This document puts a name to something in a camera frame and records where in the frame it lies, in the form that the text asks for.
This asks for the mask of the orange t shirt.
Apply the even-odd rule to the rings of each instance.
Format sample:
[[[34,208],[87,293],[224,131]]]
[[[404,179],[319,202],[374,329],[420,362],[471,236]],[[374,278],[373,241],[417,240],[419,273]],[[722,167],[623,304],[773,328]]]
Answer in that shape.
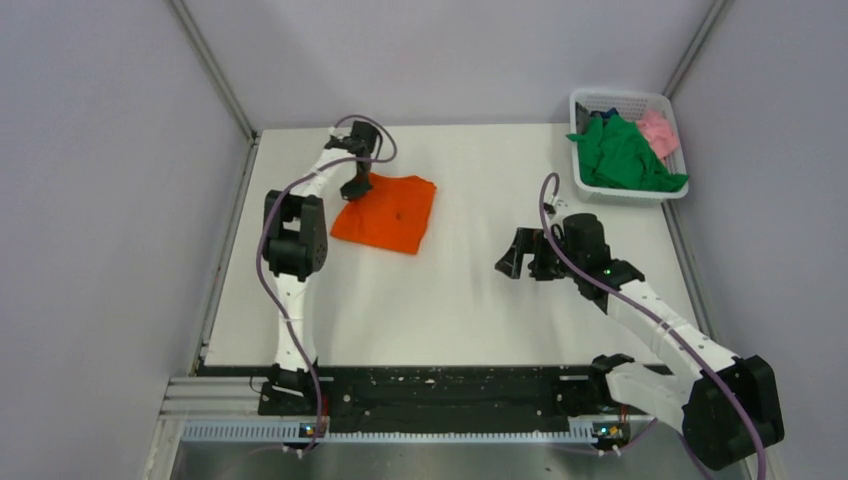
[[[428,230],[437,186],[419,176],[371,173],[372,189],[343,207],[330,235],[338,240],[415,255]]]

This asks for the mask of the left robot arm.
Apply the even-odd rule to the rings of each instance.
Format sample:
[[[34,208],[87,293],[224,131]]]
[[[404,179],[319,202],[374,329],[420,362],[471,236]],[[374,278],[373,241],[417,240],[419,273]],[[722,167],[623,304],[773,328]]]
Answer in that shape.
[[[363,116],[347,116],[329,129],[308,172],[281,191],[268,191],[264,200],[257,274],[278,314],[268,381],[297,413],[314,410],[321,397],[317,354],[304,315],[309,279],[328,257],[324,191],[333,175],[351,162],[353,176],[340,187],[340,195],[346,201],[365,196],[372,189],[371,164],[378,160],[383,142],[378,124]]]

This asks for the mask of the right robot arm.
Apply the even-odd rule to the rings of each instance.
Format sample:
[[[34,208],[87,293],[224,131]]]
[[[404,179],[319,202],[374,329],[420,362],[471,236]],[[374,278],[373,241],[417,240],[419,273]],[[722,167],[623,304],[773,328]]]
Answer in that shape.
[[[782,442],[785,426],[775,372],[758,355],[743,358],[675,312],[632,263],[613,257],[591,213],[558,224],[517,228],[496,271],[536,281],[571,279],[579,294],[635,335],[668,368],[666,375],[625,354],[600,355],[586,385],[589,404],[612,412],[635,407],[673,428],[694,457],[718,471]]]

